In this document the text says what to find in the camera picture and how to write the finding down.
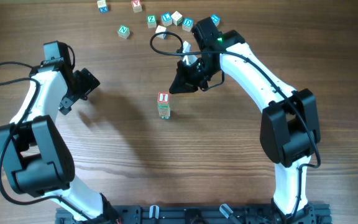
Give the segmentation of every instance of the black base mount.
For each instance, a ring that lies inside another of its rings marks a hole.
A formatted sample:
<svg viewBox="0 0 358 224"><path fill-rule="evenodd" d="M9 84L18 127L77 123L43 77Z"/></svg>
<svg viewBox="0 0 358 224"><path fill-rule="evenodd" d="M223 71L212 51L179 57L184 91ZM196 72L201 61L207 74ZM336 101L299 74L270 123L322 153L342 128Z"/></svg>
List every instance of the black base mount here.
<svg viewBox="0 0 358 224"><path fill-rule="evenodd" d="M271 204L257 204L231 207L226 218L221 207L140 207L113 206L119 214L118 220L97 222L94 224L287 224ZM59 208L55 224L85 224L78 222L68 211ZM332 224L329 205L308 204L298 211L294 224Z"/></svg>

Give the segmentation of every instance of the cube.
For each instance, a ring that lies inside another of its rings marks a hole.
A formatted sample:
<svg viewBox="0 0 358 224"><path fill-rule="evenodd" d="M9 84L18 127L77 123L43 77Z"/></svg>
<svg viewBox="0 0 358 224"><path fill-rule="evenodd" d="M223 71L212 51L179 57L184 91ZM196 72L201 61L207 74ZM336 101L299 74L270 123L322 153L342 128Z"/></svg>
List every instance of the cube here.
<svg viewBox="0 0 358 224"><path fill-rule="evenodd" d="M213 14L213 15L211 16L211 19L212 19L212 21L214 22L215 26L218 26L218 25L219 25L219 22L221 21L221 18L219 18L219 16L217 16L217 15L215 15L215 14Z"/></svg>
<svg viewBox="0 0 358 224"><path fill-rule="evenodd" d="M157 27L157 20L155 19L155 15L147 16L147 26L149 28L156 28Z"/></svg>
<svg viewBox="0 0 358 224"><path fill-rule="evenodd" d="M106 4L106 0L99 0L98 7L99 7L100 13L106 13L109 11L109 8L107 7L107 4Z"/></svg>
<svg viewBox="0 0 358 224"><path fill-rule="evenodd" d="M176 26L179 26L179 24L181 23L182 20L183 20L183 16L178 11L176 11L172 14L172 22Z"/></svg>
<svg viewBox="0 0 358 224"><path fill-rule="evenodd" d="M135 13L142 12L142 4L140 3L140 0L132 0L131 3Z"/></svg>
<svg viewBox="0 0 358 224"><path fill-rule="evenodd" d="M193 27L193 20L189 18L185 18L181 27L183 30L190 32L191 28Z"/></svg>
<svg viewBox="0 0 358 224"><path fill-rule="evenodd" d="M157 108L161 119L169 119L171 109L169 107L169 93L158 93Z"/></svg>
<svg viewBox="0 0 358 224"><path fill-rule="evenodd" d="M158 25L157 29L155 30L155 33L165 32L166 30L167 30L166 27ZM166 34L160 34L157 37L160 37L161 39L165 39L165 36L166 36Z"/></svg>
<svg viewBox="0 0 358 224"><path fill-rule="evenodd" d="M162 24L164 26L172 25L172 17L171 17L171 14L169 12L167 12L165 14L162 14L161 20L162 20Z"/></svg>
<svg viewBox="0 0 358 224"><path fill-rule="evenodd" d="M131 34L131 32L129 31L129 28L126 26L121 25L118 29L118 36L127 39L129 37L129 34Z"/></svg>

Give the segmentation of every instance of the letter z block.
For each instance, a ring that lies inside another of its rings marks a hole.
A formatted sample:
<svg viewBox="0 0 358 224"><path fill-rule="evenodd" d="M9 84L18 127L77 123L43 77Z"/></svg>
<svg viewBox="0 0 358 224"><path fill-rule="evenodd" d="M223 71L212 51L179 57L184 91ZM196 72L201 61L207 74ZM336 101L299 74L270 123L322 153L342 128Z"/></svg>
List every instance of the letter z block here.
<svg viewBox="0 0 358 224"><path fill-rule="evenodd" d="M157 20L155 19L155 15L147 16L147 26L149 28L156 28L157 27Z"/></svg>

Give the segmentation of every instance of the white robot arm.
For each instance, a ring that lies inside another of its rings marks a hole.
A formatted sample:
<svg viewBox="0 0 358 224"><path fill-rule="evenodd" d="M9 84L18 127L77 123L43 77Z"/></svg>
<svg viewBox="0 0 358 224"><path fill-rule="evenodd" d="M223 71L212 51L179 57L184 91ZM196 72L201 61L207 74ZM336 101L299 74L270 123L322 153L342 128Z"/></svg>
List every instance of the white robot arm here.
<svg viewBox="0 0 358 224"><path fill-rule="evenodd" d="M297 92L292 86L277 78L258 60L236 31L222 34L207 18L199 21L192 33L201 52L192 55L190 44L183 43L180 51L182 54L176 54L183 58L178 62L177 76L170 93L194 92L198 88L205 91L208 89L206 81L219 70L238 82L262 112L260 141L268 157L275 163L275 206L283 216L291 216L295 212L294 209L303 209L308 203L305 195L306 166L302 166L301 175L298 169L302 164L309 163L313 150L310 139L300 128L299 121L307 121L313 140L319 142L318 117L313 94L308 90ZM201 54L202 58L196 58L195 54ZM298 110L303 113L302 118L287 121L285 114L292 111L286 106L283 95L291 102L298 103Z"/></svg>
<svg viewBox="0 0 358 224"><path fill-rule="evenodd" d="M0 153L8 130L15 125L31 127L19 132L14 144L5 152L3 165L8 181L18 194L27 193L33 197L51 198L73 214L77 221L103 216L108 207L103 195L88 188L76 175L73 158L54 125L58 111L67 114L71 105L99 85L99 81L87 70L73 72L68 47L61 42L44 44L45 58L42 64L30 73L33 80L19 112L7 126L0 127ZM21 124L36 88L38 95ZM17 152L37 144L40 154L22 157Z"/></svg>

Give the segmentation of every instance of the wooden table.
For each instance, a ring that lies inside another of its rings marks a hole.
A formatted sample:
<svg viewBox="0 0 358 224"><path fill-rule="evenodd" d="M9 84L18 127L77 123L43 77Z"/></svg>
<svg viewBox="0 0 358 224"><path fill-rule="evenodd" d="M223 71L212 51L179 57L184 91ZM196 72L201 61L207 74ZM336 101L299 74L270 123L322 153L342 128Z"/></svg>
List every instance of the wooden table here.
<svg viewBox="0 0 358 224"><path fill-rule="evenodd" d="M232 78L206 93L172 95L171 120L158 116L157 93L168 90L179 58L150 49L146 16L180 11L198 21L217 14L221 31L237 30L276 76L316 95L323 165L308 171L307 196L329 203L335 223L358 223L358 1L143 4L137 14L127 1L109 3L107 14L95 2L0 5L0 62L38 65L42 44L59 40L74 48L76 68L101 82L89 101L56 121L76 174L114 205L270 203L275 175L259 143L260 111ZM120 25L130 28L128 40L118 37ZM197 50L190 33L168 30ZM179 48L173 37L155 42ZM1 67L0 81L28 72ZM17 113L28 86L0 87L0 126ZM56 208L20 207L0 194L0 223L52 223Z"/></svg>

